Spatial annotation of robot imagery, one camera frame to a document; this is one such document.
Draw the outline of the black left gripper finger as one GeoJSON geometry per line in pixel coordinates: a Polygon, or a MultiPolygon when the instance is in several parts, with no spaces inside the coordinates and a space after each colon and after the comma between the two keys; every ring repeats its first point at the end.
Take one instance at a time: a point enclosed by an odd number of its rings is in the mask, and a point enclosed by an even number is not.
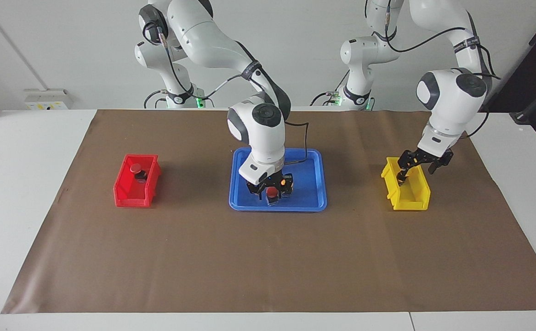
{"type": "Polygon", "coordinates": [[[428,173],[432,175],[439,167],[448,166],[451,159],[451,156],[442,156],[440,159],[434,160],[428,167],[428,173]]]}
{"type": "Polygon", "coordinates": [[[411,168],[418,165],[417,155],[415,152],[403,152],[398,159],[399,172],[397,174],[398,185],[403,186],[408,177],[411,168]]]}

